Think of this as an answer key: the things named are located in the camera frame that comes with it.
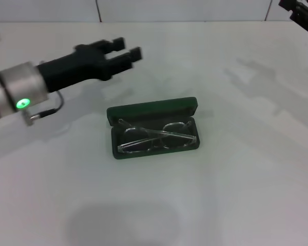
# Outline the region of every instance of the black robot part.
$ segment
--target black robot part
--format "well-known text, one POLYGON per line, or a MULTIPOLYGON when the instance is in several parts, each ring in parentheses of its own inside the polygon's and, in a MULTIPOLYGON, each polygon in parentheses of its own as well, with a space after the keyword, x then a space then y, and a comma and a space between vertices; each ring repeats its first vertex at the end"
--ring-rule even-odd
POLYGON ((305 4, 297 0, 281 0, 279 6, 292 11, 290 19, 308 31, 308 7, 305 4))
POLYGON ((58 91, 91 78, 107 81, 113 75, 133 68, 132 63, 142 59, 139 47, 106 59, 105 54, 123 49, 125 43, 122 37, 112 42, 101 40, 90 45, 78 45, 72 54, 40 64, 37 68, 48 92, 58 91))

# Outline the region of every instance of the green glasses case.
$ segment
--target green glasses case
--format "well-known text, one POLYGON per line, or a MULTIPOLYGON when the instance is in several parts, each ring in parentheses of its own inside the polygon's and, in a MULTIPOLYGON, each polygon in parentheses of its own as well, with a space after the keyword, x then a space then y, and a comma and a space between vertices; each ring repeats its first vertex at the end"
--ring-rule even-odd
POLYGON ((195 97, 186 97, 108 108, 107 118, 109 124, 113 127, 111 130, 113 156, 116 159, 127 159, 197 149, 200 146, 200 139, 195 120, 191 117, 195 114, 197 107, 198 103, 195 97), (173 122, 183 122, 186 124, 191 121, 189 131, 191 135, 196 136, 197 141, 182 148, 158 148, 137 153, 120 153, 118 146, 121 144, 121 138, 125 129, 119 126, 119 119, 123 119, 136 127, 159 131, 162 131, 166 124, 173 122))

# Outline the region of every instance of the cable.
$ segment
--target cable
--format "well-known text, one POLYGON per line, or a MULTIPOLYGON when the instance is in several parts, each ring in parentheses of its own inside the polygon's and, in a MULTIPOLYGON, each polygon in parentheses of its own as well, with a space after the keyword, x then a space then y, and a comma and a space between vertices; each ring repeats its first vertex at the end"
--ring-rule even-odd
POLYGON ((52 114, 56 113, 58 110, 60 110, 60 109, 63 107, 63 105, 64 105, 64 103, 65 103, 64 98, 63 98, 63 95, 61 94, 60 91, 57 91, 57 95, 58 95, 58 97, 60 98, 60 101, 61 101, 61 102, 60 102, 60 105, 58 106, 58 108, 55 108, 55 109, 48 109, 48 110, 45 110, 45 111, 40 112, 40 113, 38 114, 38 117, 39 117, 39 118, 44 118, 44 117, 46 117, 46 116, 52 115, 52 114))
POLYGON ((95 0, 95 3, 96 3, 96 7, 97 7, 99 22, 102 22, 102 16, 101 16, 101 13, 99 11, 98 0, 95 0))
POLYGON ((265 22, 267 21, 269 12, 271 11, 272 3, 273 3, 273 0, 271 0, 271 2, 269 3, 269 7, 268 7, 267 14, 266 14, 266 17, 265 17, 265 22))

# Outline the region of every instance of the green led light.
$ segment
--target green led light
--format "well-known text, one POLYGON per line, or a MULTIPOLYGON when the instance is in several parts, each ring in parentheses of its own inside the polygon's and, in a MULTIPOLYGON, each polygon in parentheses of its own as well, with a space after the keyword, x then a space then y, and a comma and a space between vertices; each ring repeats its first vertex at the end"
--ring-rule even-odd
POLYGON ((30 99, 24 98, 16 103, 16 108, 23 109, 31 103, 30 99))

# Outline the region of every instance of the white wall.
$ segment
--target white wall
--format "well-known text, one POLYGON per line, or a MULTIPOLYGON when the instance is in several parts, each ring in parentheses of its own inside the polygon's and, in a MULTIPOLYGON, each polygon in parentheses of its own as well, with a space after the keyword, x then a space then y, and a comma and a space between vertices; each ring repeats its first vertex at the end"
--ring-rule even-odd
POLYGON ((282 7, 278 6, 279 0, 273 0, 271 10, 269 12, 268 21, 289 21, 292 12, 287 12, 282 7))
POLYGON ((0 22, 98 22, 94 0, 0 0, 0 22))
POLYGON ((100 0, 104 22, 261 21, 270 0, 100 0))
MULTIPOLYGON (((99 0, 104 22, 261 21, 270 0, 99 0)), ((0 22, 98 22, 95 0, 0 0, 0 22)))

